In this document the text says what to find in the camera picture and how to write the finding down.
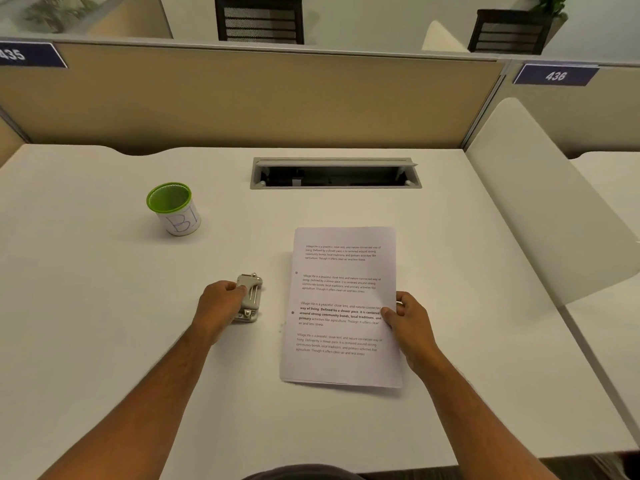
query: beige partition panel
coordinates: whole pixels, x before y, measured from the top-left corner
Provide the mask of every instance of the beige partition panel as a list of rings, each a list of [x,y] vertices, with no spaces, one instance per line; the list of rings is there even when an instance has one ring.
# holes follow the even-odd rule
[[[511,64],[469,143],[498,103],[515,97],[567,156],[640,150],[640,67],[602,66],[583,88],[515,85],[521,67]]]
[[[640,271],[635,234],[517,99],[498,104],[467,156],[556,306]]]
[[[0,118],[0,166],[24,144],[24,140]]]
[[[34,143],[455,148],[503,64],[58,43],[69,69],[0,68]]]
[[[160,0],[124,0],[86,33],[111,37],[172,38]]]

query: desk surface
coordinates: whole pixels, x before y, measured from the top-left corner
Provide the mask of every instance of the desk surface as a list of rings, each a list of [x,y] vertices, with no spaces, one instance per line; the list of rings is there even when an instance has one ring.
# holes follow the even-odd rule
[[[252,158],[411,157],[421,189],[250,190]],[[149,189],[193,190],[172,237]],[[538,456],[633,448],[604,389],[461,150],[179,148],[132,157],[24,145],[0,169],[0,464],[32,479],[100,420],[188,325],[204,286],[256,272],[258,322],[212,348],[164,476],[241,478],[291,463],[357,472],[455,464],[433,404],[401,390],[281,382],[298,226],[395,226],[397,286]]]
[[[640,237],[640,153],[590,152],[572,162]],[[640,446],[640,275],[567,310],[626,405]]]

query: room number 435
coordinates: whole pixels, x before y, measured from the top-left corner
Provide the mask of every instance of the room number 435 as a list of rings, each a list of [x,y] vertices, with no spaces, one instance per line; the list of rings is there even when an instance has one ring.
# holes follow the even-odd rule
[[[563,80],[567,75],[567,72],[551,72],[545,77],[547,80]]]
[[[25,60],[24,55],[20,53],[20,50],[12,50],[10,48],[0,49],[0,59],[11,59],[12,61]]]

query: office chair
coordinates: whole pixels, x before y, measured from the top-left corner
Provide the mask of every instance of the office chair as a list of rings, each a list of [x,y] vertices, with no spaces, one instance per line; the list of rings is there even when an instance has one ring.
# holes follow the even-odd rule
[[[216,0],[218,39],[304,44],[302,0]]]
[[[478,10],[469,52],[542,54],[552,15],[524,10]]]

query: number sign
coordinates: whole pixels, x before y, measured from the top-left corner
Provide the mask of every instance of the number sign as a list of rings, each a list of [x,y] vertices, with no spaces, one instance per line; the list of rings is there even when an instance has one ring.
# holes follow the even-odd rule
[[[11,40],[0,40],[0,66],[67,68],[52,43]]]
[[[586,86],[599,71],[598,66],[526,63],[514,84],[539,86]]]

